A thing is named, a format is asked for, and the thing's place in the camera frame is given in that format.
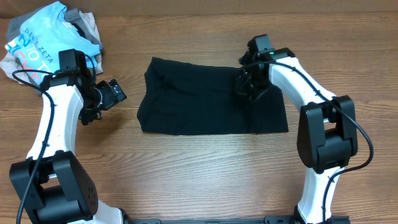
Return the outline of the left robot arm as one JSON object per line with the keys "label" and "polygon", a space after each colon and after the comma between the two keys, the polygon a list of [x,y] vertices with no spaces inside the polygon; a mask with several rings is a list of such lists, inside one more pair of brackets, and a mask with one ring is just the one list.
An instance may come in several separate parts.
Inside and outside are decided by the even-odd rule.
{"label": "left robot arm", "polygon": [[32,223],[132,222],[121,208],[99,199],[95,183],[75,156],[78,123],[103,118],[127,97],[116,80],[96,82],[90,57],[70,49],[59,52],[59,70],[44,72],[39,85],[43,110],[33,146],[22,162],[13,163],[9,178],[21,202],[20,223],[27,213]]}

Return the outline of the black t-shirt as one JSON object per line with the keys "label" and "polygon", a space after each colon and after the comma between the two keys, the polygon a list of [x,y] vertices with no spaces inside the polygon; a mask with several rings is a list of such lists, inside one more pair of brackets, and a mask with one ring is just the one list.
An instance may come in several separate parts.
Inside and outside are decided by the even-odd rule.
{"label": "black t-shirt", "polygon": [[152,58],[137,112],[141,129],[171,135],[268,134],[289,130],[282,92],[249,101],[234,92],[238,68]]}

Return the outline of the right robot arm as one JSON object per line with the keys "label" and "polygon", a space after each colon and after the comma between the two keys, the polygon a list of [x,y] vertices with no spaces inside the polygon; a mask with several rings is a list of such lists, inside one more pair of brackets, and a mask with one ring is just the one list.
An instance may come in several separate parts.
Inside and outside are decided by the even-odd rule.
{"label": "right robot arm", "polygon": [[337,97],[319,85],[288,48],[273,48],[268,35],[248,42],[240,58],[242,72],[236,77],[238,96],[258,101],[276,86],[289,97],[300,113],[297,150],[306,167],[303,194],[292,216],[267,217],[267,223],[349,223],[335,216],[331,203],[339,172],[358,151],[355,118],[350,97]]}

